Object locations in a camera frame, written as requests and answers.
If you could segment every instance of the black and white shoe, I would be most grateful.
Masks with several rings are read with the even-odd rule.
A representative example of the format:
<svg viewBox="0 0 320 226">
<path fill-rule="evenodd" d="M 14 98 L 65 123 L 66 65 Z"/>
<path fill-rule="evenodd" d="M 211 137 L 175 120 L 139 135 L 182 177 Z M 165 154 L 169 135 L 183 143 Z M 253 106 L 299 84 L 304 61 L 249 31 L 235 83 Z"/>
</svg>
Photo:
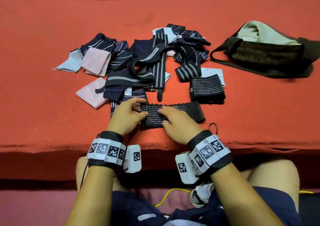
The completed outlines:
<svg viewBox="0 0 320 226">
<path fill-rule="evenodd" d="M 213 183 L 202 183 L 191 191 L 189 199 L 195 208 L 202 208 L 208 203 L 211 186 L 213 186 Z"/>
</svg>

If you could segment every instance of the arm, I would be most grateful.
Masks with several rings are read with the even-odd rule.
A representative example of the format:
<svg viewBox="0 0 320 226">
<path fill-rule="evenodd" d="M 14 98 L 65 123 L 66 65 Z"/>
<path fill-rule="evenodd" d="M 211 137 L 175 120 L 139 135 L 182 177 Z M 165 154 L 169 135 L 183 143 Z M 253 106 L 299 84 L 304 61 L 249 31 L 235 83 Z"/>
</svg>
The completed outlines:
<svg viewBox="0 0 320 226">
<path fill-rule="evenodd" d="M 132 98 L 116 107 L 104 138 L 123 141 L 141 120 L 148 115 L 141 112 L 136 103 L 145 103 L 145 99 Z M 112 185 L 116 164 L 103 160 L 90 159 L 88 173 L 75 201 L 67 226 L 106 226 L 110 225 L 112 208 Z"/>
<path fill-rule="evenodd" d="M 162 109 L 159 109 L 159 113 L 169 119 L 169 121 L 163 122 L 163 126 L 167 134 L 178 143 L 190 146 L 195 140 L 200 142 L 205 139 L 206 136 L 203 138 L 199 138 L 199 136 L 209 132 L 202 133 L 203 129 L 183 111 L 178 111 L 172 107 L 162 107 Z M 231 160 L 226 164 L 220 162 L 221 160 L 213 164 L 214 170 L 211 179 L 230 225 L 283 226 L 280 219 L 258 193 L 242 178 L 240 172 L 230 162 Z"/>
</svg>

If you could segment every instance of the hand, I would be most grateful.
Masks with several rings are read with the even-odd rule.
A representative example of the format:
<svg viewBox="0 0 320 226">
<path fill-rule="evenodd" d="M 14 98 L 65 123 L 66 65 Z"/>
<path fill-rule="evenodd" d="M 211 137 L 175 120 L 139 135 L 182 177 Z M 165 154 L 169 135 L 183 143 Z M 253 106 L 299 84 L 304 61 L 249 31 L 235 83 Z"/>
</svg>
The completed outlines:
<svg viewBox="0 0 320 226">
<path fill-rule="evenodd" d="M 140 106 L 136 105 L 136 103 L 146 103 L 146 99 L 135 97 L 117 106 L 107 131 L 113 131 L 125 136 L 134 130 L 141 120 L 148 116 L 148 112 L 140 112 Z"/>
<path fill-rule="evenodd" d="M 163 106 L 158 112 L 169 119 L 169 121 L 163 121 L 163 127 L 166 133 L 178 143 L 187 144 L 194 136 L 203 131 L 203 128 L 185 111 Z"/>
</svg>

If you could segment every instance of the yellow cable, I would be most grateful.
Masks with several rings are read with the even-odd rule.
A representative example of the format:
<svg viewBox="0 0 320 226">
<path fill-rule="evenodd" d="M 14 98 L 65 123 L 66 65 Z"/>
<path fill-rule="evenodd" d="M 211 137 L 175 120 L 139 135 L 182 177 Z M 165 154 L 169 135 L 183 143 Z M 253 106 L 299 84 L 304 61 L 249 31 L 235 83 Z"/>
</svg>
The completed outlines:
<svg viewBox="0 0 320 226">
<path fill-rule="evenodd" d="M 167 195 L 168 195 L 171 191 L 173 191 L 173 190 L 182 190 L 182 191 L 184 191 L 184 192 L 189 192 L 189 193 L 191 193 L 190 191 L 188 191 L 188 190 L 186 190 L 186 189 L 172 188 L 172 189 L 170 189 L 170 190 L 167 192 L 167 194 L 164 196 L 164 198 L 162 199 L 162 201 L 161 201 L 159 204 L 157 204 L 155 207 L 160 206 L 160 205 L 164 202 L 164 200 L 165 200 L 165 198 L 167 197 Z"/>
<path fill-rule="evenodd" d="M 314 192 L 309 192 L 309 191 L 299 191 L 299 193 L 311 193 L 311 194 L 314 194 Z"/>
</svg>

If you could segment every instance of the navy blue shorts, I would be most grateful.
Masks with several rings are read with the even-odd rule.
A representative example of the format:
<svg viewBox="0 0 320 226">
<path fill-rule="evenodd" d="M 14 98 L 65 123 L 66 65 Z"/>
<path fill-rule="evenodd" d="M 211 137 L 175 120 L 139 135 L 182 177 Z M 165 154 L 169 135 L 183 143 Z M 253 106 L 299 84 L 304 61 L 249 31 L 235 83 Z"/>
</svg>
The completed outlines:
<svg viewBox="0 0 320 226">
<path fill-rule="evenodd" d="M 254 189 L 284 225 L 302 225 L 294 206 L 294 201 L 287 193 L 266 187 L 254 186 Z M 175 219 L 190 220 L 207 226 L 229 225 L 215 190 L 212 192 L 206 206 L 185 211 L 176 209 L 169 219 L 166 219 L 154 205 L 144 198 L 137 198 L 128 192 L 112 192 L 111 226 L 162 226 L 166 222 Z"/>
</svg>

